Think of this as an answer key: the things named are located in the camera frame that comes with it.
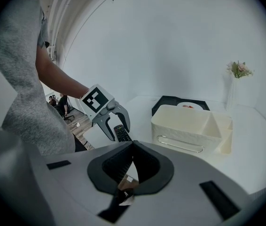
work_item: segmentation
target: black tray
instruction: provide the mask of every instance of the black tray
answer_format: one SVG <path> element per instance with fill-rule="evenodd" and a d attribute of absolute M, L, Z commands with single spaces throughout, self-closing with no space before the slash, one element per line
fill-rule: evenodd
<path fill-rule="evenodd" d="M 156 111 L 161 105 L 177 105 L 181 102 L 195 103 L 201 106 L 204 110 L 210 111 L 207 103 L 202 100 L 189 100 L 189 99 L 181 99 L 175 96 L 162 96 L 160 100 L 158 100 L 156 105 L 154 105 L 154 107 L 152 108 L 152 116 L 156 113 Z"/>

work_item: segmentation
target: vase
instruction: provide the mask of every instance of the vase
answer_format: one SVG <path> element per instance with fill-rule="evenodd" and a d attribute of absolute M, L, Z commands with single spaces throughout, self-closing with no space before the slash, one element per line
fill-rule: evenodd
<path fill-rule="evenodd" d="M 226 111 L 230 112 L 236 106 L 239 79 L 231 75 L 231 84 L 228 91 Z"/>

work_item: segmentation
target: black remote control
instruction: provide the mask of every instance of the black remote control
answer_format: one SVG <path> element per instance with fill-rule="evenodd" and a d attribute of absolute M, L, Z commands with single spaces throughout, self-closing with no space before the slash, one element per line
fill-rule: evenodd
<path fill-rule="evenodd" d="M 123 125 L 116 126 L 114 131 L 119 142 L 132 141 Z"/>

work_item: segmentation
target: gray shirt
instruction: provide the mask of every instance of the gray shirt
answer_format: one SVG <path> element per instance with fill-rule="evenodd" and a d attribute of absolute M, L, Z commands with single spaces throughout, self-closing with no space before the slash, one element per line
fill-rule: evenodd
<path fill-rule="evenodd" d="M 0 71 L 18 95 L 3 129 L 34 144 L 42 155 L 72 153 L 74 136 L 45 99 L 35 62 L 47 38 L 39 0 L 12 0 L 0 15 Z"/>

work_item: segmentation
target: metal handle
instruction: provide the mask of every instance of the metal handle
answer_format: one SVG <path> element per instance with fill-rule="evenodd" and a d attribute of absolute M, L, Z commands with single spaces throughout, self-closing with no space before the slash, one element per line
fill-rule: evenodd
<path fill-rule="evenodd" d="M 195 145 L 195 144 L 179 141 L 176 139 L 171 139 L 165 136 L 157 136 L 157 140 L 160 143 L 171 145 L 171 146 L 174 146 L 174 147 L 177 147 L 183 150 L 195 152 L 195 153 L 200 153 L 204 150 L 204 148 L 201 145 Z"/>

